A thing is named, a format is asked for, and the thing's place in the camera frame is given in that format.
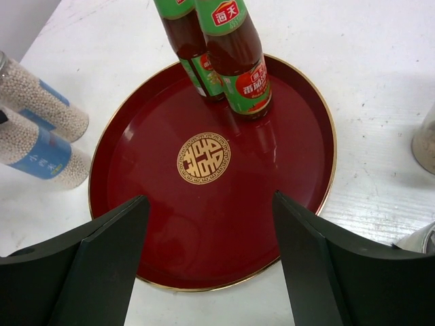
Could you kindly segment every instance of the red label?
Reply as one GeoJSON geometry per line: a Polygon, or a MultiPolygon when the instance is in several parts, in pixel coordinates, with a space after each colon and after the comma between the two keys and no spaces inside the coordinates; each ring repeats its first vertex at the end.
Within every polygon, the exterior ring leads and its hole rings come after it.
{"type": "Polygon", "coordinates": [[[261,62],[254,71],[237,78],[236,89],[245,98],[258,98],[266,92],[267,81],[266,66],[261,62]]]}
{"type": "Polygon", "coordinates": [[[212,71],[213,70],[213,67],[211,66],[211,63],[210,63],[210,60],[209,60],[209,56],[206,53],[204,53],[201,56],[201,66],[205,70],[207,70],[207,71],[212,71]]]}
{"type": "Polygon", "coordinates": [[[211,14],[216,26],[230,22],[240,14],[239,7],[235,0],[222,2],[211,14]]]}

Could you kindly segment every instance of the green bottle label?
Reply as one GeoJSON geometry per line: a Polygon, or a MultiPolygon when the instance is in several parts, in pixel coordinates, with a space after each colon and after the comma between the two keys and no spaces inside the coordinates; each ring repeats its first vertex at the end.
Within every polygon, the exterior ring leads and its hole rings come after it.
{"type": "Polygon", "coordinates": [[[240,27],[247,16],[243,0],[195,0],[199,22],[205,34],[225,35],[240,27]]]}
{"type": "Polygon", "coordinates": [[[199,94],[206,96],[208,93],[209,96],[215,96],[223,93],[221,79],[213,70],[207,53],[191,59],[191,63],[189,60],[184,60],[181,58],[179,61],[183,65],[184,70],[186,70],[186,73],[188,73],[190,80],[194,84],[199,94]],[[203,82],[205,90],[201,86],[198,77],[203,82]]]}
{"type": "Polygon", "coordinates": [[[221,76],[231,108],[240,114],[257,113],[272,98],[271,83],[262,57],[250,71],[238,76],[221,76]]]}
{"type": "Polygon", "coordinates": [[[195,8],[194,0],[154,0],[161,17],[174,20],[187,15],[195,8]]]}

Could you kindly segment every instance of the wall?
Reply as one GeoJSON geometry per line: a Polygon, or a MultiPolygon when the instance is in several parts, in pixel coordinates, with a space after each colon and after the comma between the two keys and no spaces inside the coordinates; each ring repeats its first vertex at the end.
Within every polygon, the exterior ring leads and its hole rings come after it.
{"type": "Polygon", "coordinates": [[[21,60],[60,0],[0,0],[0,50],[21,60]]]}

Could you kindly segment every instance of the gold rim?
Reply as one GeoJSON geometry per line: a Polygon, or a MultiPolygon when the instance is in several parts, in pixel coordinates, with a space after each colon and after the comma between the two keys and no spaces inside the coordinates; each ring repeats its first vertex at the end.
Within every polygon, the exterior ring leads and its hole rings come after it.
{"type": "MultiPolygon", "coordinates": [[[[331,170],[331,175],[330,175],[330,179],[329,179],[329,182],[328,182],[328,186],[326,187],[325,195],[324,195],[323,199],[321,200],[321,204],[320,204],[319,208],[316,210],[316,214],[318,215],[318,214],[321,213],[321,211],[322,211],[323,208],[325,207],[326,200],[328,199],[328,196],[329,196],[329,194],[330,194],[330,190],[331,190],[331,187],[332,187],[332,182],[333,182],[333,180],[334,180],[334,176],[335,176],[336,164],[337,164],[337,136],[336,136],[336,129],[335,129],[334,120],[332,119],[331,111],[329,110],[329,106],[328,106],[328,104],[326,103],[324,97],[321,95],[320,91],[317,89],[317,87],[313,84],[313,82],[312,82],[312,81],[311,81],[311,80],[310,80],[310,79],[309,79],[309,78],[308,78],[308,77],[307,77],[307,76],[306,76],[302,71],[300,71],[300,70],[297,69],[296,67],[292,66],[290,63],[287,63],[286,61],[283,61],[283,60],[277,58],[276,56],[271,56],[270,54],[264,54],[264,56],[267,56],[267,57],[269,57],[269,58],[271,58],[271,59],[273,59],[273,60],[279,61],[280,63],[282,63],[282,64],[288,66],[289,68],[291,68],[291,69],[293,69],[295,72],[297,72],[299,75],[301,75],[302,77],[304,77],[304,79],[305,79],[305,80],[310,84],[310,86],[315,90],[315,92],[316,92],[316,94],[318,95],[318,97],[320,97],[321,102],[323,103],[323,105],[324,105],[324,107],[325,107],[326,113],[328,114],[329,123],[330,123],[330,125],[331,125],[331,130],[332,130],[332,140],[333,140],[333,144],[334,144],[334,157],[333,157],[333,159],[332,159],[332,170],[331,170]]],[[[91,179],[92,179],[92,167],[93,167],[93,165],[94,165],[94,159],[95,159],[95,156],[96,156],[96,154],[97,154],[97,150],[98,150],[98,147],[99,147],[99,145],[100,145],[101,139],[103,139],[103,136],[104,136],[104,134],[105,134],[107,128],[109,128],[109,125],[111,124],[112,120],[113,120],[113,119],[115,118],[115,116],[118,114],[119,110],[121,110],[121,108],[124,106],[124,104],[126,103],[126,101],[128,101],[129,98],[130,98],[134,93],[136,93],[136,91],[137,91],[138,89],[140,89],[140,87],[142,87],[144,84],[148,83],[152,78],[156,77],[159,73],[162,73],[163,71],[165,71],[165,70],[167,70],[167,69],[170,69],[171,67],[173,67],[173,66],[175,66],[175,65],[178,65],[178,62],[173,63],[172,65],[167,66],[166,68],[164,68],[164,69],[160,70],[159,72],[153,74],[153,76],[151,76],[150,78],[148,78],[147,80],[145,80],[145,81],[144,81],[144,82],[143,82],[139,87],[137,87],[137,88],[136,88],[136,89],[135,89],[135,90],[134,90],[134,91],[133,91],[133,92],[132,92],[132,93],[131,93],[131,94],[130,94],[130,95],[129,95],[129,96],[128,96],[128,97],[127,97],[123,102],[122,102],[122,104],[118,107],[118,109],[115,111],[115,113],[114,113],[114,114],[112,115],[112,117],[109,119],[109,122],[107,123],[106,127],[104,128],[104,131],[103,131],[103,133],[101,134],[100,139],[99,139],[99,141],[98,141],[98,143],[97,143],[97,146],[96,146],[96,148],[95,148],[94,155],[92,156],[92,162],[91,162],[91,165],[90,165],[90,172],[89,172],[89,180],[88,180],[88,203],[89,203],[90,216],[91,216],[92,219],[94,219],[94,215],[92,214],[92,207],[91,207],[91,205],[90,205],[90,181],[91,181],[91,179]]],[[[277,257],[276,259],[274,259],[271,263],[267,264],[265,267],[259,269],[258,271],[254,272],[254,273],[252,273],[252,274],[250,274],[250,275],[248,275],[248,276],[246,276],[246,277],[243,277],[243,278],[241,278],[241,279],[239,279],[239,280],[235,280],[234,282],[226,283],[226,284],[219,285],[219,286],[216,286],[216,287],[206,287],[206,288],[199,288],[199,289],[180,289],[180,288],[177,288],[177,287],[168,287],[168,286],[166,286],[166,285],[161,285],[161,284],[158,284],[158,283],[154,283],[154,282],[152,282],[152,281],[150,281],[150,280],[147,280],[147,279],[145,279],[145,278],[143,278],[143,277],[141,277],[141,276],[139,276],[139,275],[136,275],[136,277],[137,277],[139,280],[142,280],[142,281],[144,281],[144,282],[146,282],[146,283],[148,283],[148,284],[151,284],[151,285],[153,285],[153,286],[155,286],[155,287],[158,287],[159,289],[164,289],[164,290],[170,290],[170,291],[176,291],[176,292],[191,292],[191,293],[192,293],[192,292],[216,291],[216,290],[226,289],[226,288],[231,287],[231,286],[233,286],[233,285],[237,285],[237,284],[240,284],[240,283],[245,282],[245,281],[247,281],[247,280],[250,280],[251,278],[253,278],[253,277],[255,277],[255,276],[257,276],[257,275],[263,273],[265,270],[268,270],[271,266],[275,265],[279,260],[280,260],[280,256],[277,257]]]]}

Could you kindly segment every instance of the black plastic part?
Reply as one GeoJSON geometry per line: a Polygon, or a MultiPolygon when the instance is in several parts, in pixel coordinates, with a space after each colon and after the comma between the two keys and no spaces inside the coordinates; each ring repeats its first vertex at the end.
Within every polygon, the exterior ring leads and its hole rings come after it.
{"type": "Polygon", "coordinates": [[[124,324],[149,213],[138,196],[55,238],[0,258],[0,324],[124,324]]]}
{"type": "Polygon", "coordinates": [[[273,211],[296,326],[435,325],[435,255],[358,236],[279,192],[273,211]]]}

